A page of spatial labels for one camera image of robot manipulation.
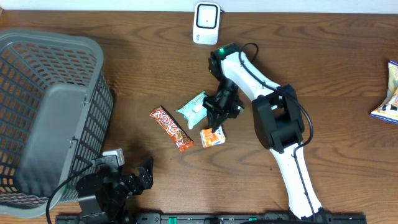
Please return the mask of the red chocolate bar wrapper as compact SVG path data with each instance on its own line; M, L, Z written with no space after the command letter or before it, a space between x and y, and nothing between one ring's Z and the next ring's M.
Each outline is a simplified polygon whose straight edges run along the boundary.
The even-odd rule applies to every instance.
M150 113L150 116L154 118L173 139L180 152L184 152L186 149L194 145L194 141L178 125L163 106L158 106L154 109Z

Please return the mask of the mint green wipes pack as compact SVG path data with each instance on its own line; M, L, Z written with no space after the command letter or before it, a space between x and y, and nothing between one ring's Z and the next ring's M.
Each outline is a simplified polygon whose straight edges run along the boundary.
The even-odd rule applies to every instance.
M177 110L178 113L184 115L184 118L188 122L188 128L193 129L193 127L198 124L207 115L207 110L203 106L204 99L207 97L205 91L199 93L196 97L190 100L186 105Z

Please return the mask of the yellow snack bag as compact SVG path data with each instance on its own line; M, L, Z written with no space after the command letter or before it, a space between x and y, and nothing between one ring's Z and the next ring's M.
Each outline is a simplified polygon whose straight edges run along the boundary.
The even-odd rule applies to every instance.
M397 124L397 62L390 60L388 70L386 99L370 113L370 116Z

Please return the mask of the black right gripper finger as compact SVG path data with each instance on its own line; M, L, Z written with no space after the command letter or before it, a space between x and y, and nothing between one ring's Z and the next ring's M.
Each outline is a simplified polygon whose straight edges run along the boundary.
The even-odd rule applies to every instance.
M209 128L211 129L217 129L217 118L218 118L218 113L215 111L208 110L207 111L207 118L208 118L208 125Z
M215 132L227 119L228 117L226 115L217 114L213 118L213 132Z

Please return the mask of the small orange tissue pack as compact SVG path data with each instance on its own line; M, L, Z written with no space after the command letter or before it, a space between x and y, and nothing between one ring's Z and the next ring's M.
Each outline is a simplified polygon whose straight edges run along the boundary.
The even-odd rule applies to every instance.
M226 141L226 136L220 126L215 132L211 128L200 131L201 143L204 148L223 144Z

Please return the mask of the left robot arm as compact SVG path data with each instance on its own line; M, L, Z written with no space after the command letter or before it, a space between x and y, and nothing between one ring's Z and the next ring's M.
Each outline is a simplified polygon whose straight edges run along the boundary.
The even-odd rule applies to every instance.
M153 186L153 176L90 174L77 185L81 213L76 223L130 223L126 201Z

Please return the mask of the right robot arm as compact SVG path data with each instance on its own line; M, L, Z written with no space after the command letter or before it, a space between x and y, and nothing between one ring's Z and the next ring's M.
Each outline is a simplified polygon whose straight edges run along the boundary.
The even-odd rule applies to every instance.
M274 156L284 180L290 211L301 221L326 223L321 202L313 189L304 160L305 123L311 123L291 85L268 79L235 43L211 52L209 71L219 81L213 96L203 99L208 125L216 133L228 119L235 119L244 107L238 91L251 101L254 129L259 142Z

